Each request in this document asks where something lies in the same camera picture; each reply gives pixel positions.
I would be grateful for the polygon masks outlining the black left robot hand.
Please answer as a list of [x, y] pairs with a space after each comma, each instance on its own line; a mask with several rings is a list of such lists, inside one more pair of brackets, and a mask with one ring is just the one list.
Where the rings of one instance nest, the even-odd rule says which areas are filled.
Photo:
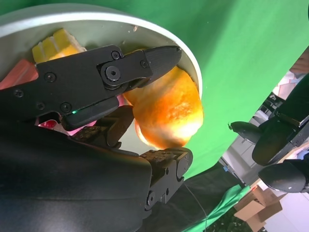
[[309, 137], [309, 77], [296, 85], [274, 114], [260, 126], [236, 121], [229, 128], [252, 142], [252, 159], [263, 166], [259, 178], [271, 189], [285, 193], [309, 191], [309, 156], [281, 159]]

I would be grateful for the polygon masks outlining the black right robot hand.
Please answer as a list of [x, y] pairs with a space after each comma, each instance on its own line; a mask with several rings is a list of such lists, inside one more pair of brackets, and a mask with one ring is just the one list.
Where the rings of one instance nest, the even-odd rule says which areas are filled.
[[115, 45], [39, 63], [0, 92], [0, 229], [135, 232], [183, 184], [191, 150], [120, 149], [133, 121], [118, 96], [180, 61], [178, 46], [124, 55]]

